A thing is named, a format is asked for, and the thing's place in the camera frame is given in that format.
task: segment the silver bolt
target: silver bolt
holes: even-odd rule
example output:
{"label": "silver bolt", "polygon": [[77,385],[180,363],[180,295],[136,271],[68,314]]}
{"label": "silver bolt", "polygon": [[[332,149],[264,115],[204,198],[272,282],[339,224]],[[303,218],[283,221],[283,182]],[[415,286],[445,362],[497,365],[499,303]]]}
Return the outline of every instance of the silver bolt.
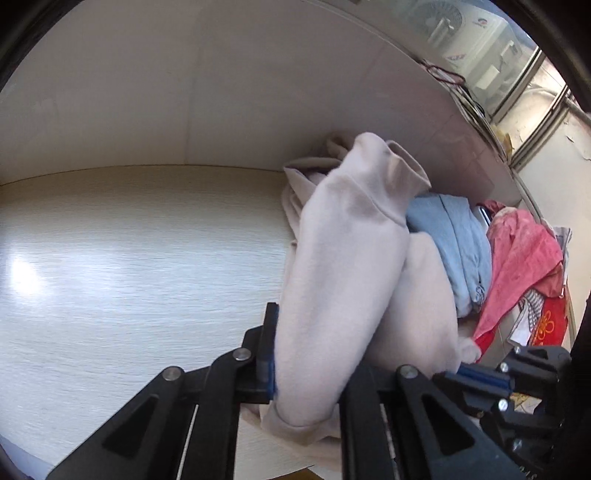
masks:
{"label": "silver bolt", "polygon": [[400,367],[400,374],[404,378],[411,380],[411,379],[416,378],[418,376],[418,370],[416,368],[414,368],[412,365],[403,365]]}
{"label": "silver bolt", "polygon": [[513,450],[514,452],[516,452],[521,447],[523,447],[523,440],[521,440],[521,439],[515,439],[515,440],[513,440],[513,445],[511,446],[511,450]]}
{"label": "silver bolt", "polygon": [[174,382],[183,371],[179,367],[168,367],[162,372],[162,376],[168,382]]}
{"label": "silver bolt", "polygon": [[234,360],[238,360],[239,362],[243,362],[244,360],[248,360],[251,357],[251,351],[248,348],[237,348],[232,352],[232,356]]}

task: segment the clothing pile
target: clothing pile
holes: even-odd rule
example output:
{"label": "clothing pile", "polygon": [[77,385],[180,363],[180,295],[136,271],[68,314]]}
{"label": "clothing pile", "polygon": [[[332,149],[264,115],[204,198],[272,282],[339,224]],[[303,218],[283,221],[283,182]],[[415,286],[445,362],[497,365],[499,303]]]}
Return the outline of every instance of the clothing pile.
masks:
{"label": "clothing pile", "polygon": [[[339,469],[337,402],[360,361],[391,371],[412,364],[428,377],[476,362],[528,290],[558,287],[562,251],[523,210],[501,210],[486,232],[467,199],[428,193],[423,168],[393,141],[334,135],[326,150],[284,169],[281,200],[295,240],[275,396],[243,416]],[[462,334],[458,319],[478,313],[473,337]]]}

